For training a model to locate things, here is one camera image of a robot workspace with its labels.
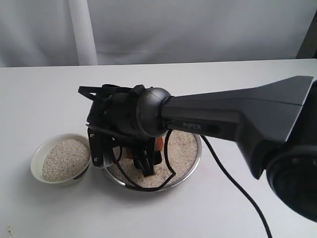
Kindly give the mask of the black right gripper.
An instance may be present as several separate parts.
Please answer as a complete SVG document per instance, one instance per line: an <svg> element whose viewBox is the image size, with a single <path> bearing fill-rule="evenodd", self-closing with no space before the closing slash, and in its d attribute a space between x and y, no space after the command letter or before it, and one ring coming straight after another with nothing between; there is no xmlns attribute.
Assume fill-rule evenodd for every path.
<svg viewBox="0 0 317 238"><path fill-rule="evenodd" d="M87 117L92 164L100 169L113 163L112 137L116 139L159 136L159 89L137 85L85 87L85 97L92 101ZM143 177L155 174L155 165L162 162L157 140L150 138L133 147L135 168Z"/></svg>

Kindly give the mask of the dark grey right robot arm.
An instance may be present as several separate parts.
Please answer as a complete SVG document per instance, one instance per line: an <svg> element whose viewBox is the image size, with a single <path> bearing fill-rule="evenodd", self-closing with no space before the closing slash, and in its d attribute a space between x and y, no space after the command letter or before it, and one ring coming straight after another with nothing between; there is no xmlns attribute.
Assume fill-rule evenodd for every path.
<svg viewBox="0 0 317 238"><path fill-rule="evenodd" d="M294 76L255 88L172 96L162 88L105 84L79 88L93 165L115 162L126 147L146 177L162 157L156 139L179 130L237 143L252 176L301 216L317 219L317 81Z"/></svg>

